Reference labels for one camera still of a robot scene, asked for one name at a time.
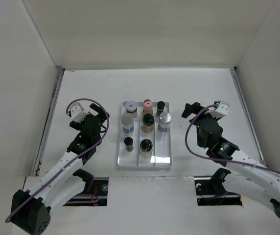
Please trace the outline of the white cap blue label jar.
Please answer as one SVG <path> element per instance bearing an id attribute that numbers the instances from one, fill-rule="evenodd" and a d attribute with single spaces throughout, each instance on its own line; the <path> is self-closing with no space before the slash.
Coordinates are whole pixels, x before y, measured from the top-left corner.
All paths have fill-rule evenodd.
<path id="1" fill-rule="evenodd" d="M 120 121 L 123 133 L 127 136 L 132 136 L 134 132 L 134 117 L 130 113 L 124 113 Z"/>

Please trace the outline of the grey lid sauce jar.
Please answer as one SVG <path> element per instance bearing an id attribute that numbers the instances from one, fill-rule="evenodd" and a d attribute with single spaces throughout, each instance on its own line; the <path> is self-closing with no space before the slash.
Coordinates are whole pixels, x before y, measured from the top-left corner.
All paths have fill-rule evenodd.
<path id="1" fill-rule="evenodd" d="M 125 104 L 126 112 L 131 114 L 134 118 L 138 116 L 138 105 L 134 101 L 127 101 Z"/>

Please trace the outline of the black cap red label bottle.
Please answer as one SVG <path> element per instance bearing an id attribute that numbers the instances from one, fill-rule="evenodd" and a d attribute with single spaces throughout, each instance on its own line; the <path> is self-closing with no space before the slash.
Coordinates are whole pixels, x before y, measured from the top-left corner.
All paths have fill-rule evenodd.
<path id="1" fill-rule="evenodd" d="M 159 117 L 162 112 L 164 112 L 165 102 L 159 101 L 157 102 L 157 112 L 156 115 Z"/>

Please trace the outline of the black cap spice bottle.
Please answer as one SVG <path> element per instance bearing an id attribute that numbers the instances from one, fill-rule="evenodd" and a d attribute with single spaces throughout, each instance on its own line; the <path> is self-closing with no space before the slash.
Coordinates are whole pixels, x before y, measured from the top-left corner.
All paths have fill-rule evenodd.
<path id="1" fill-rule="evenodd" d="M 133 139 L 131 137 L 126 137 L 124 139 L 124 144 L 125 144 L 125 149 L 128 152 L 132 152 L 133 151 Z"/>

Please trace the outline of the pink cap spice jar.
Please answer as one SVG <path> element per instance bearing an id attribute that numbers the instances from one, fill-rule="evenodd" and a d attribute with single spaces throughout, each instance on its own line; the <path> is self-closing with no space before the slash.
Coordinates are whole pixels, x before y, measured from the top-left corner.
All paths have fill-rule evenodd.
<path id="1" fill-rule="evenodd" d="M 150 99 L 143 102 L 142 115 L 145 116 L 146 114 L 153 115 L 153 102 Z"/>

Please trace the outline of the black stopper jar brown contents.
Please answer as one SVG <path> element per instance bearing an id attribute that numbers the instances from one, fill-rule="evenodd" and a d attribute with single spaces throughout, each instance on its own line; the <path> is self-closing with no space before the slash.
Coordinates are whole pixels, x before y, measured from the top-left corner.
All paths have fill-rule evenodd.
<path id="1" fill-rule="evenodd" d="M 144 133 L 151 133 L 154 129 L 154 116 L 150 113 L 142 117 L 141 129 Z"/>

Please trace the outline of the black stopper jar white contents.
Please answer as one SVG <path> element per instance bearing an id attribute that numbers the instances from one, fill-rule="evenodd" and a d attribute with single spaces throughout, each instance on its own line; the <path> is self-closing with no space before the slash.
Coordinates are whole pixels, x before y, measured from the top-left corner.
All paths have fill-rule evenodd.
<path id="1" fill-rule="evenodd" d="M 143 158 L 151 158 L 153 151 L 153 143 L 149 139 L 143 139 L 140 142 L 140 155 Z"/>

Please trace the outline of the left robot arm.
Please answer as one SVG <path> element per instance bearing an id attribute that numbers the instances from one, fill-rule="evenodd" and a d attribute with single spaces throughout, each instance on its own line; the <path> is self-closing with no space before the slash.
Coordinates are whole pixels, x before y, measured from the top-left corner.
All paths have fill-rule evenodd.
<path id="1" fill-rule="evenodd" d="M 29 235 L 41 235 L 48 227 L 53 212 L 74 196 L 88 195 L 93 190 L 93 175 L 83 166 L 96 153 L 106 136 L 110 115 L 98 102 L 92 100 L 90 108 L 96 115 L 86 113 L 81 99 L 72 101 L 66 108 L 71 118 L 70 127 L 79 133 L 69 144 L 58 163 L 35 184 L 12 197 L 11 213 L 5 219 Z"/>

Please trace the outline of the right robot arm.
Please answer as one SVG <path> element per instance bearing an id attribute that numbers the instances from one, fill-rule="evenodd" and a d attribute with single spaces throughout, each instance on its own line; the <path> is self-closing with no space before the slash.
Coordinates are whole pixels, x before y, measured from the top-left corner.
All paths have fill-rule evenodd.
<path id="1" fill-rule="evenodd" d="M 219 120 L 227 115 L 229 104 L 216 101 L 203 107 L 187 103 L 183 118 L 194 114 L 189 126 L 195 125 L 197 145 L 206 155 L 188 151 L 201 159 L 221 165 L 211 177 L 210 188 L 215 193 L 235 192 L 254 200 L 275 213 L 280 219 L 280 171 L 270 169 L 245 154 L 237 145 L 223 138 Z"/>

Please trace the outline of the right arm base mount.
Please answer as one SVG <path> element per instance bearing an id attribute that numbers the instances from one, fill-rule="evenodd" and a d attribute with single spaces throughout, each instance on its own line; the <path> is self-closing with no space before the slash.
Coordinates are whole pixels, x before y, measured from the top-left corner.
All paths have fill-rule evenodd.
<path id="1" fill-rule="evenodd" d="M 212 176 L 194 177 L 198 206 L 242 206 L 239 194 L 225 190 L 223 183 L 231 172 L 219 168 Z"/>

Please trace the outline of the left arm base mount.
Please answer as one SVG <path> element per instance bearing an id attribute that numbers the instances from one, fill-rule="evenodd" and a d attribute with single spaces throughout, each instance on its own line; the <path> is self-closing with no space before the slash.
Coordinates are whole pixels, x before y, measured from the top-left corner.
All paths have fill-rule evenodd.
<path id="1" fill-rule="evenodd" d="M 64 206 L 68 207 L 102 207 L 107 206 L 109 178 L 94 178 L 93 183 L 70 199 Z"/>

